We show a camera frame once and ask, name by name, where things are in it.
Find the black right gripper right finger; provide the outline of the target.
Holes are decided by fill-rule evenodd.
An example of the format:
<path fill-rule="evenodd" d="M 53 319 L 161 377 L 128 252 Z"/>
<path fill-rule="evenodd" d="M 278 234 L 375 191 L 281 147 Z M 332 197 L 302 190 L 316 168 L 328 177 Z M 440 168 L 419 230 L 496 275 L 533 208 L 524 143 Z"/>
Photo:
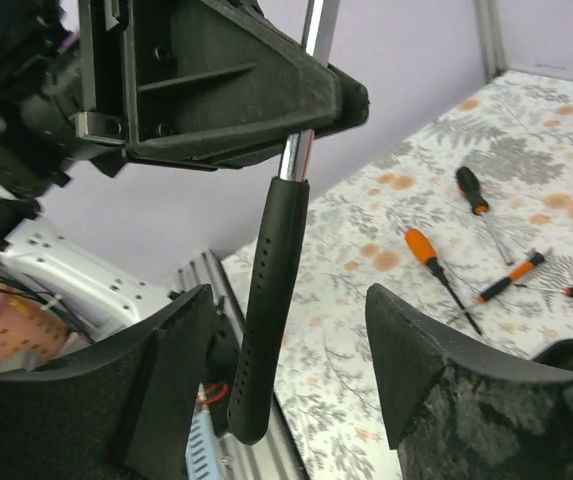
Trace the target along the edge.
<path fill-rule="evenodd" d="M 368 288 L 368 340 L 389 447 L 408 434 L 413 416 L 450 364 L 511 386 L 573 383 L 573 371 L 506 354 L 415 309 L 386 287 Z"/>

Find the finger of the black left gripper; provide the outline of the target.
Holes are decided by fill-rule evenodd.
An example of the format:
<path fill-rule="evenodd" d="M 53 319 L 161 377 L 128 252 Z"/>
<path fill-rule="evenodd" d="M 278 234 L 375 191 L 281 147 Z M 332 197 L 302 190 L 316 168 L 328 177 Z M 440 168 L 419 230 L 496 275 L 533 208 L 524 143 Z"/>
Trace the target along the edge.
<path fill-rule="evenodd" d="M 78 135 L 102 172 L 241 169 L 291 134 L 368 118 L 366 87 L 329 61 L 335 1 L 308 3 L 300 40 L 254 1 L 82 1 L 78 13 Z"/>

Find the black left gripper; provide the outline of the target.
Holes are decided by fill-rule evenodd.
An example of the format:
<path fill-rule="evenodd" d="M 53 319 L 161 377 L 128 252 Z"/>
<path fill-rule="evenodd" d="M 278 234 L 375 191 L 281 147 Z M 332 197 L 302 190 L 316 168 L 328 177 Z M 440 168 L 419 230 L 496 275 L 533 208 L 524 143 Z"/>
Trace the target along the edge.
<path fill-rule="evenodd" d="M 37 212 L 37 198 L 65 185 L 75 161 L 88 160 L 109 177 L 126 164 L 122 149 L 77 138 L 74 118 L 89 91 L 82 63 L 107 52 L 108 37 L 127 24 L 127 4 L 85 2 L 82 20 L 106 36 L 90 54 L 63 27 L 62 14 L 57 1 L 0 1 L 0 186 L 16 197 L 0 200 L 0 247 L 8 221 Z"/>

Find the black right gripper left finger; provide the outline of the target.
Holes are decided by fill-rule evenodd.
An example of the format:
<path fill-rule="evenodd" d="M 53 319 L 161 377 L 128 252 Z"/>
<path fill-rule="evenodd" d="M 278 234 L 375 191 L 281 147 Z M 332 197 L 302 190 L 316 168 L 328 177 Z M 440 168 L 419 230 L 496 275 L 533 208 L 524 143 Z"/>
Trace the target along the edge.
<path fill-rule="evenodd" d="M 201 285 L 135 326 L 141 363 L 124 413 L 124 465 L 139 479 L 180 479 L 216 315 Z"/>

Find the chrome claw hammer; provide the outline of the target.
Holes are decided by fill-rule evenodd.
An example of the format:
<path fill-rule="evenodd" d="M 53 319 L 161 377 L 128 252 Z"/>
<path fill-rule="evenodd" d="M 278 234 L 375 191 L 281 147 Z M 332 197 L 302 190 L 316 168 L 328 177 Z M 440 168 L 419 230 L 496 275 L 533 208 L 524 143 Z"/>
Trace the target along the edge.
<path fill-rule="evenodd" d="M 307 169 L 314 137 L 311 129 L 287 137 L 257 237 L 244 334 L 227 412 L 231 433 L 245 445 L 256 444 L 268 430 L 278 357 L 306 226 Z"/>

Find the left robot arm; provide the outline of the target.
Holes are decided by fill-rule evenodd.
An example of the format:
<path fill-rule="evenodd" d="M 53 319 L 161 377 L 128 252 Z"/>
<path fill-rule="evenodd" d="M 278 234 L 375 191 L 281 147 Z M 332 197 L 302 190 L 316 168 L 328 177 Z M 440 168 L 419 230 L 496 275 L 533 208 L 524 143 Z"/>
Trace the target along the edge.
<path fill-rule="evenodd" d="M 297 274 L 312 140 L 363 124 L 368 93 L 333 67 L 339 5 L 312 1 L 300 41 L 254 1 L 0 1 L 0 264 L 127 327 L 167 294 L 94 258 L 38 211 L 87 160 L 216 171 L 281 159 L 260 230 L 249 336 L 279 342 Z"/>

